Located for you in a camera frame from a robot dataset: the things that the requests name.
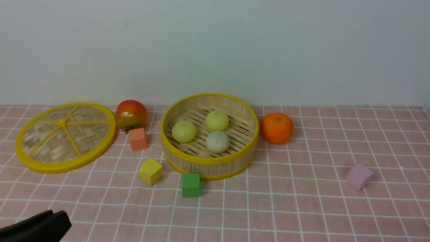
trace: bamboo steamer lid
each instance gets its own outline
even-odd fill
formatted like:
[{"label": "bamboo steamer lid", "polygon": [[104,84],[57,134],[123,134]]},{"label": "bamboo steamer lid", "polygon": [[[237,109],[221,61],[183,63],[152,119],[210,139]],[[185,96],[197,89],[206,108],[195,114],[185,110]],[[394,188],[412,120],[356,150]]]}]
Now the bamboo steamer lid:
[{"label": "bamboo steamer lid", "polygon": [[70,103],[48,109],[19,132],[15,151],[29,169],[63,173],[100,157],[115,139],[115,118],[92,103]]}]

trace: yellow block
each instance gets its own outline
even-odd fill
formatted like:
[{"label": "yellow block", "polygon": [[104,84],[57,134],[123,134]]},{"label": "yellow block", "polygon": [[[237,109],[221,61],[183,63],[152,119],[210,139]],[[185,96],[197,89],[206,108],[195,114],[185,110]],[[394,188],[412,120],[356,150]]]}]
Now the yellow block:
[{"label": "yellow block", "polygon": [[149,158],[143,162],[139,169],[139,178],[149,186],[154,185],[163,175],[163,166],[154,159]]}]

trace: lid center knob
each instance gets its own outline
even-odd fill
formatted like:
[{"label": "lid center knob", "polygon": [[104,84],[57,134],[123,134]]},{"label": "lid center knob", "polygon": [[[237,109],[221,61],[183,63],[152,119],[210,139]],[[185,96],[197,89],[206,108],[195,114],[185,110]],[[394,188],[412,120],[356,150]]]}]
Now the lid center knob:
[{"label": "lid center knob", "polygon": [[58,121],[58,124],[59,124],[61,127],[64,127],[64,126],[66,126],[66,120],[65,120],[65,119],[60,119],[60,121]]}]

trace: bamboo steamer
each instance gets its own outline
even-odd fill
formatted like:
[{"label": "bamboo steamer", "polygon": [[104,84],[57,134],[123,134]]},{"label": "bamboo steamer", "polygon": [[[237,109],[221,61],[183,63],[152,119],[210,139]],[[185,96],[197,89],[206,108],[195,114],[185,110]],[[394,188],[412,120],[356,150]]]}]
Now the bamboo steamer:
[{"label": "bamboo steamer", "polygon": [[[208,113],[220,110],[229,117],[223,131],[230,138],[224,153],[206,148],[211,131],[205,125]],[[172,128],[181,121],[191,121],[197,128],[195,138],[188,143],[173,139]],[[259,133],[254,111],[242,100],[219,93],[201,93],[179,100],[164,114],[160,135],[166,160],[179,173],[200,173],[202,180],[222,180],[245,170],[255,157]]]},{"label": "bamboo steamer", "polygon": [[31,170],[64,173],[96,160],[109,149],[115,136],[115,119],[107,108],[69,103],[32,118],[17,135],[15,152]]}]

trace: green block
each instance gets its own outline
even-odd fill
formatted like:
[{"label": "green block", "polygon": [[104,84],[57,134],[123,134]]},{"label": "green block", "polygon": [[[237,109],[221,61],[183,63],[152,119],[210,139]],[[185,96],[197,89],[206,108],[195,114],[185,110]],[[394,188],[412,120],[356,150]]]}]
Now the green block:
[{"label": "green block", "polygon": [[200,173],[187,173],[182,175],[182,197],[200,197]]}]

